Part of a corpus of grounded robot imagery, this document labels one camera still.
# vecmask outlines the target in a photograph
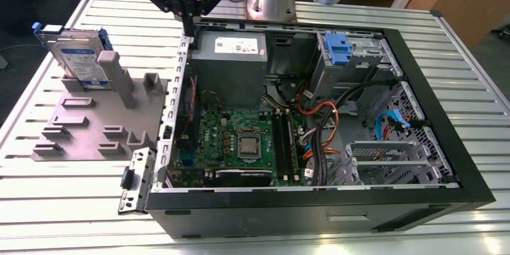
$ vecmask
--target silver chassis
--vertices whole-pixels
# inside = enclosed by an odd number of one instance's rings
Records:
[[[209,25],[214,26],[215,24],[217,23],[214,23],[214,22],[201,23],[201,25],[203,25],[203,26],[209,26]],[[227,28],[229,27],[231,27],[233,29],[237,28],[237,26],[233,24],[227,24],[227,25],[225,23],[218,23],[218,24],[221,24],[223,27],[227,27]],[[361,35],[361,34],[350,32],[349,30],[345,30],[345,29],[336,29],[334,27],[332,29],[318,29],[317,27],[314,27],[313,24],[308,27],[293,26],[292,24],[266,24],[266,25],[246,24],[245,31],[259,32],[262,30],[273,30],[273,31],[277,30],[277,31],[289,32],[290,27],[293,28],[293,32],[310,33],[313,30],[314,32],[322,32],[322,33],[325,33],[325,32],[340,33],[341,32],[341,33],[345,33],[346,36],[360,36]],[[377,33],[365,32],[364,36],[373,36],[374,34],[377,34]],[[170,82],[170,86],[169,86],[169,92],[171,95],[170,110],[169,110],[167,118],[163,121],[162,128],[159,129],[161,141],[158,142],[158,155],[157,155],[157,159],[155,159],[155,163],[154,163],[154,174],[153,174],[151,178],[150,177],[146,178],[147,180],[151,180],[151,182],[153,182],[153,188],[151,188],[150,192],[154,192],[154,193],[187,192],[189,190],[191,190],[189,188],[165,188],[163,182],[166,181],[166,178],[167,178],[167,165],[170,163],[171,153],[178,151],[173,145],[174,138],[175,138],[175,118],[178,115],[178,106],[179,106],[179,100],[181,100],[181,89],[182,89],[181,79],[185,76],[185,67],[187,64],[189,46],[193,43],[193,40],[194,40],[193,38],[190,38],[185,35],[181,38],[181,45],[179,45],[179,49],[178,49],[179,64],[177,66],[175,78]],[[401,67],[398,66],[398,63],[393,57],[388,43],[386,43],[386,41],[382,41],[382,42],[384,42],[385,53],[388,55],[390,55],[389,61],[390,61],[390,65],[393,67],[393,73],[394,73],[394,75],[402,75]],[[406,93],[406,95],[410,99],[410,102],[413,104],[414,112],[417,113],[418,118],[424,119],[425,117],[424,117],[422,109],[421,109],[421,107],[416,101],[416,97],[414,97],[413,92],[410,90],[409,84],[406,82],[404,82],[402,86],[405,89],[405,93]],[[169,127],[173,130],[171,137],[170,137],[170,139],[165,139],[163,138],[163,132],[165,132],[166,128],[169,128]],[[441,148],[437,144],[434,134],[432,133],[430,129],[428,131],[429,131],[426,133],[428,138],[434,143],[434,147],[438,150],[440,158],[444,162],[444,165],[446,166],[446,168],[450,168],[449,163],[446,161],[446,158],[444,156],[444,153],[441,151]],[[135,171],[135,172],[137,172],[137,174],[139,174],[139,176],[143,176],[145,169]],[[366,190],[366,189],[382,187],[382,186],[384,185],[329,186],[329,188],[337,188],[338,190],[354,190],[354,189]],[[394,187],[396,189],[416,189],[416,188],[432,188],[432,187],[458,188],[460,187],[460,185],[457,183],[449,183],[449,184],[428,183],[428,184],[388,185],[388,186]],[[313,191],[314,188],[317,188],[317,186],[278,187],[278,188],[270,187],[267,189],[273,189],[277,191]],[[243,192],[243,191],[245,192],[253,191],[253,189],[251,188],[215,188],[215,192]]]

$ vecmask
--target aluminum extrusion table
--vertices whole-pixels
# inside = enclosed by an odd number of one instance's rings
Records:
[[[31,160],[63,90],[63,70],[49,54],[0,129],[0,251],[510,253],[510,108],[452,27],[428,11],[324,7],[305,2],[297,7],[300,22],[402,32],[497,202],[406,232],[174,240],[150,216],[118,215],[127,161]],[[245,9],[242,4],[223,1],[211,16],[245,18]],[[82,0],[67,27],[91,29],[98,25],[109,31],[133,77],[158,72],[163,78],[174,78],[182,27],[171,14],[162,13],[149,0]]]

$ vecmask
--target power supply label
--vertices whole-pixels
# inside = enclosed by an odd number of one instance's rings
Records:
[[[258,54],[257,38],[218,37],[215,53]]]
[[[91,86],[109,84],[109,77],[97,63],[98,55],[91,49],[61,49],[67,65],[81,82]]]

